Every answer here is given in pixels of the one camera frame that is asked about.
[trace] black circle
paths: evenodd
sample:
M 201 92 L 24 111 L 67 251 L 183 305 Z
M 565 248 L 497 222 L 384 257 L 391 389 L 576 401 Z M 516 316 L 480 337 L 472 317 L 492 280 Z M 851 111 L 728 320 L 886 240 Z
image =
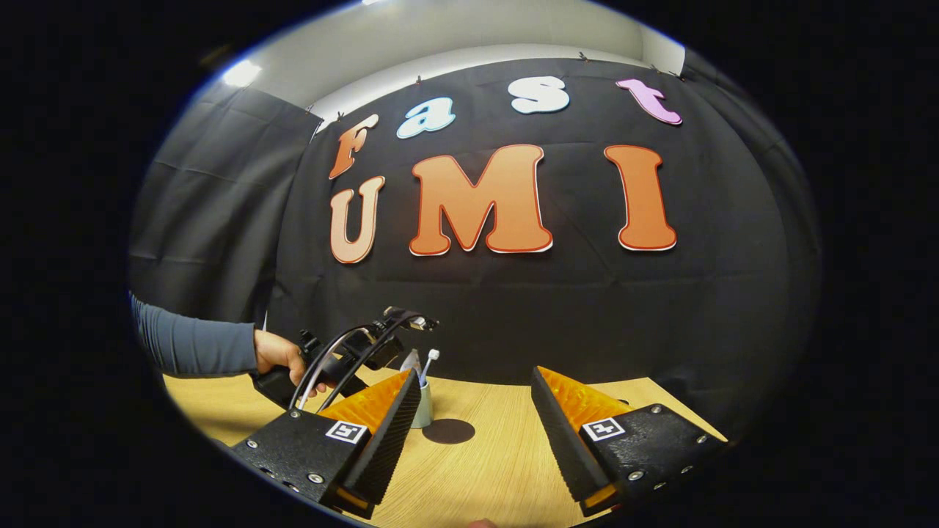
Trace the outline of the black circle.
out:
M 434 420 L 423 428 L 423 436 L 434 443 L 463 443 L 476 434 L 476 429 L 469 422 L 444 418 Z

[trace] table surface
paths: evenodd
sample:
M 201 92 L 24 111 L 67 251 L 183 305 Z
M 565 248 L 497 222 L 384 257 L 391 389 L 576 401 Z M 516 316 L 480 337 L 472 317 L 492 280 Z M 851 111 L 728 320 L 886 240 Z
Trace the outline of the table surface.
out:
M 373 385 L 394 373 L 388 368 L 363 368 L 358 375 Z M 531 402 L 529 386 L 427 379 L 434 418 L 469 422 L 476 434 L 467 442 L 447 445 L 433 443 L 420 429 L 412 429 L 385 498 L 368 523 L 389 528 L 465 528 L 472 520 L 488 518 L 500 528 L 555 528 L 607 513 L 585 518 L 571 499 Z M 244 440 L 284 412 L 256 392 L 248 375 L 165 380 L 170 396 L 193 424 L 228 445 Z M 727 440 L 648 378 L 591 386 L 634 408 L 661 403 Z M 324 397 L 311 398 L 307 411 L 318 409 Z

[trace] gray cup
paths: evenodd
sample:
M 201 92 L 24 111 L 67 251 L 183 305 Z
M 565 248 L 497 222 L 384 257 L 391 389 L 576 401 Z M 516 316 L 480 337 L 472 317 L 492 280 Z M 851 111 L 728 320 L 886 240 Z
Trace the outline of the gray cup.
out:
M 411 422 L 412 429 L 427 427 L 434 421 L 434 407 L 430 400 L 430 381 L 421 387 L 421 403 L 417 406 L 417 412 L 414 413 L 414 421 Z

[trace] toothbrush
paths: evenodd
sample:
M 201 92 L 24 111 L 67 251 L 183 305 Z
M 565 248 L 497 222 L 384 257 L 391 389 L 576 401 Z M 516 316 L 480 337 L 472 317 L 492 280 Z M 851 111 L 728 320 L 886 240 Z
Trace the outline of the toothbrush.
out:
M 434 361 L 435 359 L 438 359 L 439 357 L 440 357 L 440 350 L 431 349 L 429 352 L 427 352 L 427 363 L 426 365 L 423 366 L 423 372 L 421 373 L 421 377 L 418 378 L 418 382 L 420 383 L 422 387 L 427 384 L 427 368 L 430 366 L 430 362 Z

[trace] ceiling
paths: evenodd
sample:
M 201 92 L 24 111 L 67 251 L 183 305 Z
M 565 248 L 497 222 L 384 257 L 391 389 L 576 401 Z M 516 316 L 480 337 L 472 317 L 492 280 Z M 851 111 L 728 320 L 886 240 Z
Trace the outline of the ceiling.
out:
M 351 2 L 285 30 L 244 58 L 261 68 L 252 88 L 308 107 L 330 94 L 335 100 L 341 88 L 402 63 L 506 44 L 579 48 L 602 52 L 605 60 L 657 60 L 661 70 L 680 71 L 684 62 L 681 45 L 585 0 L 381 0 L 368 6 Z M 542 48 L 543 54 L 548 48 Z M 475 56 L 473 64 L 479 63 Z M 451 70 L 463 67 L 454 62 Z

